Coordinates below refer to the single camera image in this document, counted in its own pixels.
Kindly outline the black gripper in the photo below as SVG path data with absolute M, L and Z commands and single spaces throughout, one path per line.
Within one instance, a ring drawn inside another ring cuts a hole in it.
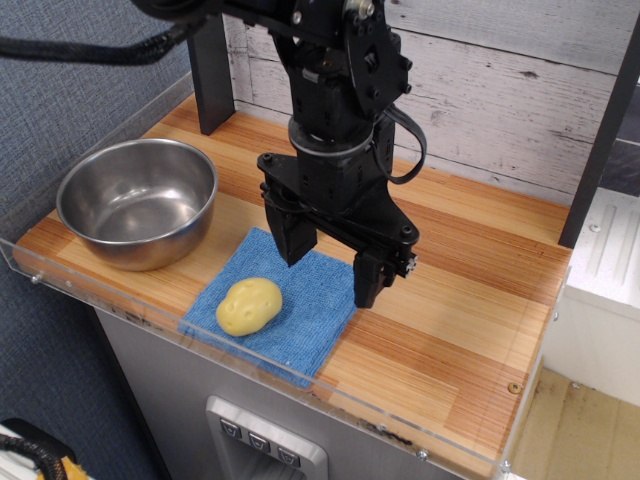
M 295 265 L 317 243 L 317 232 L 357 252 L 354 298 L 372 307 L 395 275 L 415 269 L 419 231 L 392 199 L 371 152 L 349 157 L 264 153 L 258 157 L 266 218 L 277 250 Z

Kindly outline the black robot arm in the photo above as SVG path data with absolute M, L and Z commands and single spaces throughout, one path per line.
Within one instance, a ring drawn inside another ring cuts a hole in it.
M 425 142 L 396 106 L 410 89 L 411 61 L 380 1 L 142 1 L 152 17 L 194 26 L 227 14 L 265 27 L 288 75 L 294 154 L 265 153 L 266 217 L 281 257 L 301 260 L 319 233 L 354 253 L 354 295 L 371 307 L 415 266 L 417 227 L 392 199 L 395 130 Z

